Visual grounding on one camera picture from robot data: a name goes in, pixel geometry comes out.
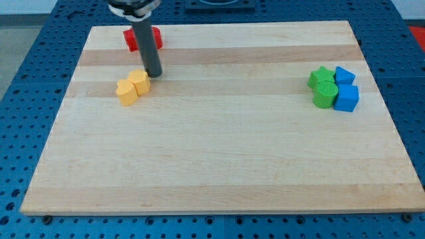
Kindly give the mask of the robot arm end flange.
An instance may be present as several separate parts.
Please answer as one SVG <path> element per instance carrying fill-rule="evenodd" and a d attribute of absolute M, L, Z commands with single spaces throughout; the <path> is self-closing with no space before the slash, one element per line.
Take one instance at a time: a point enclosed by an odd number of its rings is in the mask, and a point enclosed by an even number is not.
<path fill-rule="evenodd" d="M 107 0 L 109 10 L 131 22 L 148 19 L 162 0 Z"/>

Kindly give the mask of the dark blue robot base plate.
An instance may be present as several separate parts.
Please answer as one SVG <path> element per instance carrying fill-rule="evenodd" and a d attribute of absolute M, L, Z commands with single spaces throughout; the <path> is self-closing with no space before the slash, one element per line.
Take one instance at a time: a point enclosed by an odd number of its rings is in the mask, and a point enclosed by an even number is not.
<path fill-rule="evenodd" d="M 186 12 L 255 10 L 255 0 L 184 0 Z"/>

